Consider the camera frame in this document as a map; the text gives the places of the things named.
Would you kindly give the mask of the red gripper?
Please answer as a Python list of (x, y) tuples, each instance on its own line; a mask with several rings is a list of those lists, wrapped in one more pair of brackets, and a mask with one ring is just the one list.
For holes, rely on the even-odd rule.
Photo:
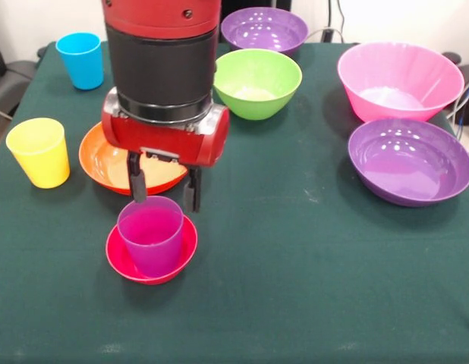
[[(140, 121), (121, 110), (117, 89), (112, 88), (103, 103), (101, 124), (111, 145), (129, 151), (127, 172), (131, 195), (135, 202), (143, 202), (146, 183), (139, 153), (176, 159), (183, 165), (211, 167), (223, 153), (229, 130), (229, 110), (212, 104), (206, 116), (187, 124)], [(199, 167), (189, 167), (187, 176), (184, 208), (187, 212), (199, 212), (202, 171)]]

